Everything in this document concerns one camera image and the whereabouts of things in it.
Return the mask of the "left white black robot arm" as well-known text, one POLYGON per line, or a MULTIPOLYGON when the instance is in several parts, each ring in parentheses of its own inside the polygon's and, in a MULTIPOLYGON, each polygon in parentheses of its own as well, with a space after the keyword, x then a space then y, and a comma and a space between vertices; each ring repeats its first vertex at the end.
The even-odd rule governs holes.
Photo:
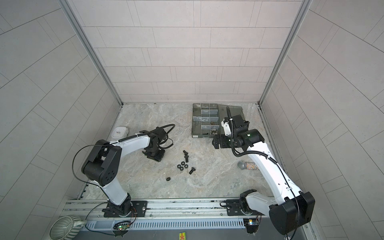
POLYGON ((169 139, 169 133, 176 125, 168 124, 156 127, 152 131, 141 131, 133 136, 125 137, 115 142, 99 140, 92 147, 87 159, 82 165, 81 172, 108 197, 106 206, 102 209, 105 218, 144 217, 147 201, 132 202, 130 194, 120 184, 117 174, 120 160, 137 150, 150 160, 160 162, 166 149, 163 144, 169 139))

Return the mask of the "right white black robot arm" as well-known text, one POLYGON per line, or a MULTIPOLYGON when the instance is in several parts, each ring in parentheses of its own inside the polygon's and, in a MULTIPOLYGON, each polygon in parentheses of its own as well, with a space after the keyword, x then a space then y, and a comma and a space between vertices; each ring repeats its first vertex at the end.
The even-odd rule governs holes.
POLYGON ((221 122, 224 130, 212 141, 215 149, 229 148, 237 158, 248 156, 267 181, 273 196, 267 197, 257 190, 240 195, 241 211, 250 215, 258 212, 270 218, 275 229, 287 240, 292 240, 301 226, 309 223, 315 207, 315 198, 304 193, 281 168, 271 153, 265 138, 241 115, 233 116, 230 106, 221 122))

